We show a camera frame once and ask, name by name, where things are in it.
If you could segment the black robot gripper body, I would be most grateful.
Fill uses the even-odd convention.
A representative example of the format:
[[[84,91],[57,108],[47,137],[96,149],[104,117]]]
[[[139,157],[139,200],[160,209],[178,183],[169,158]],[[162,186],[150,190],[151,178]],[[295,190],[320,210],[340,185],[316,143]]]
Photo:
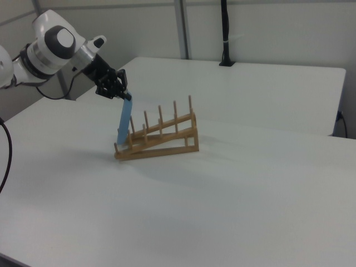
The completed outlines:
[[[95,83],[96,87],[102,86],[108,88],[109,85],[118,83],[116,70],[110,67],[99,55],[96,55],[82,72]]]

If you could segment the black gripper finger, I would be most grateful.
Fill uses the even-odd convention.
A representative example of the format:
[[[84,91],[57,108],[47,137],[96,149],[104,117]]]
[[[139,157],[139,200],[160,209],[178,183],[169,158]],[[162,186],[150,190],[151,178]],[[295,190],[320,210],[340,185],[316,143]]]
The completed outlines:
[[[118,70],[116,72],[116,76],[119,83],[117,96],[124,100],[131,101],[132,96],[127,89],[128,81],[127,81],[126,71],[124,69]]]
[[[106,98],[109,98],[109,99],[113,99],[115,97],[122,98],[122,99],[126,98],[125,88],[119,83],[109,85],[108,88],[102,87],[102,86],[97,86],[96,94],[106,97]]]

